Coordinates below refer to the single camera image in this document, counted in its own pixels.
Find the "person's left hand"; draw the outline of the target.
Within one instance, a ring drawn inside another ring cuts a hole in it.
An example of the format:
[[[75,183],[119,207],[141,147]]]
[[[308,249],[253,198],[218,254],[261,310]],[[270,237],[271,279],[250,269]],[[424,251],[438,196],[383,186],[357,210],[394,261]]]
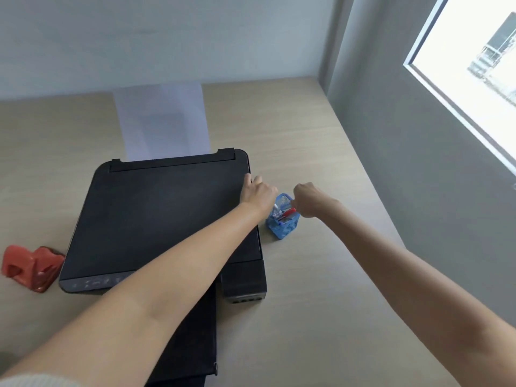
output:
[[[278,194],[278,188],[263,182],[261,175],[258,175],[253,177],[253,186],[249,193],[243,193],[242,185],[239,204],[253,211],[260,219],[265,219],[272,210]]]

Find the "person's right hand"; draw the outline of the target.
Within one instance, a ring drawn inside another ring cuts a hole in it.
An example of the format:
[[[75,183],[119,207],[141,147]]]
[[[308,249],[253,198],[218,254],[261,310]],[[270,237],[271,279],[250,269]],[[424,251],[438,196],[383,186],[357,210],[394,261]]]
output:
[[[325,219],[338,212],[342,204],[331,196],[324,193],[322,190],[317,188],[312,182],[300,183],[309,185],[309,217]]]

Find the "black printer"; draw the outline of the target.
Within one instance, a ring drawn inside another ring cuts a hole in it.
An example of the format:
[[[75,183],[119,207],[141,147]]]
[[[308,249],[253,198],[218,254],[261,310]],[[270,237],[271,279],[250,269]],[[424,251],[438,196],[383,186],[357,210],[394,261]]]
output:
[[[104,293],[239,203],[249,158],[242,149],[122,162],[94,173],[58,284],[67,293]],[[216,375],[216,288],[232,304],[267,294],[255,227],[171,337],[145,387],[204,387]]]

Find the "person's right forearm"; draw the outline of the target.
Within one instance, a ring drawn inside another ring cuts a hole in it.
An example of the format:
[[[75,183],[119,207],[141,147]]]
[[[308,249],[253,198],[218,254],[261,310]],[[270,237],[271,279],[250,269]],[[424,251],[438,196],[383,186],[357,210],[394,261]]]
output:
[[[324,198],[314,216],[336,234],[390,307],[461,387],[516,387],[516,328],[473,295]]]

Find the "person's left forearm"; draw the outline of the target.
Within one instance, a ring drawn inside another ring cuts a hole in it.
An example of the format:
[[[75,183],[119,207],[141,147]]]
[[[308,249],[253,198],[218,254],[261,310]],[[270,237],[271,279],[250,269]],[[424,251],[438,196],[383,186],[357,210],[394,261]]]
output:
[[[167,343],[242,240],[270,208],[239,206],[102,295],[0,378],[22,387],[143,387]]]

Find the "blue mesh pen holder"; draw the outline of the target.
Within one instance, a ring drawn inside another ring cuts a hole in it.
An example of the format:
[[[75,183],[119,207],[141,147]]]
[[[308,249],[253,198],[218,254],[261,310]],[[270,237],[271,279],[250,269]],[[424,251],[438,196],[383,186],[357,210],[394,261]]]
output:
[[[281,193],[280,195],[278,195],[276,197],[275,203],[290,202],[290,205],[292,207],[292,200],[293,199],[288,194]],[[282,240],[288,234],[290,234],[294,229],[296,229],[299,218],[300,218],[300,214],[297,213],[291,217],[291,220],[282,222],[282,221],[276,221],[270,216],[270,214],[272,213],[272,210],[270,211],[270,213],[266,219],[266,226],[275,235],[275,237],[277,239]]]

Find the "white paper sheet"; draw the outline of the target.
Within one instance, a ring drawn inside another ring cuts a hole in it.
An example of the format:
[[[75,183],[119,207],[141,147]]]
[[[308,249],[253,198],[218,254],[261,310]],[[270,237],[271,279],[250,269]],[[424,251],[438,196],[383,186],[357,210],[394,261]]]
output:
[[[113,90],[128,162],[210,154],[200,83]]]

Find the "white framed window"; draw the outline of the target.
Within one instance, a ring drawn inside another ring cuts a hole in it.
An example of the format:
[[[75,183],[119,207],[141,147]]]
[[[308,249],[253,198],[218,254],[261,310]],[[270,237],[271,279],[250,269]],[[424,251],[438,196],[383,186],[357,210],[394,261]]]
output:
[[[436,0],[403,66],[516,177],[516,0]]]

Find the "red hole punch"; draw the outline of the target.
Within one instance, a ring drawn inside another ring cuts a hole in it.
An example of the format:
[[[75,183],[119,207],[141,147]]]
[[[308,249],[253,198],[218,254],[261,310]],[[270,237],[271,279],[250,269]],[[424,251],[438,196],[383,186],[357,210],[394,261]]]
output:
[[[49,247],[30,251],[11,245],[3,253],[1,272],[32,292],[44,293],[59,276],[65,258],[63,253]]]

